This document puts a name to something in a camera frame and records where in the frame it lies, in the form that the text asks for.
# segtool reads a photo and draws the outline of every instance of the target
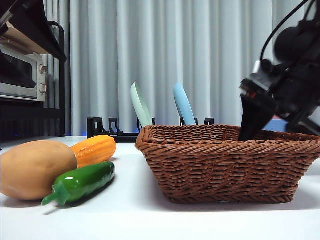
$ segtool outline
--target toy vegetable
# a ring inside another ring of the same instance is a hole
[[[50,194],[56,178],[77,169],[74,152],[58,141],[31,141],[0,156],[1,193],[20,200],[40,200]]]
[[[42,200],[42,205],[56,201],[59,205],[75,202],[101,189],[115,176],[115,165],[106,161],[66,172],[52,186],[52,194]]]
[[[107,135],[98,135],[72,146],[78,168],[98,164],[109,160],[117,149],[115,139]]]

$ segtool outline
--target black cable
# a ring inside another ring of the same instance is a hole
[[[309,6],[308,6],[308,8],[307,8],[307,10],[306,10],[306,12],[305,12],[305,14],[304,14],[303,20],[307,20],[307,17],[308,17],[308,15],[309,15],[309,12],[310,12],[310,10],[311,10],[311,8],[312,8],[312,6],[314,5],[315,2],[316,2],[316,0],[312,0],[312,1],[310,2]]]
[[[260,55],[260,61],[264,59],[265,50],[270,42],[270,40],[273,38],[273,36],[276,34],[276,32],[281,28],[281,26],[289,19],[293,14],[295,14],[300,8],[303,7],[309,0],[303,0],[298,6],[295,7],[279,24],[275,27],[275,29],[272,31],[270,36],[267,38],[265,44],[263,45],[261,55]]]

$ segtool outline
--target tabletop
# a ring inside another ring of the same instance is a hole
[[[51,140],[72,146],[85,137]],[[8,151],[16,143],[4,143]],[[320,239],[320,160],[299,181],[289,203],[174,204],[134,143],[118,143],[115,179],[106,189],[68,207],[0,194],[1,240],[56,239]]]

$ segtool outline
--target jalapeno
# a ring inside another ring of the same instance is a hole
[[[78,201],[104,187],[114,176],[115,165],[111,161],[68,171],[55,180],[52,194],[46,196],[41,204],[56,201],[59,205],[65,205]]]

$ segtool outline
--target brown woven basket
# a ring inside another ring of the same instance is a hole
[[[239,132],[221,124],[146,126],[135,146],[173,203],[291,202],[320,156],[320,137],[263,130],[243,142]]]

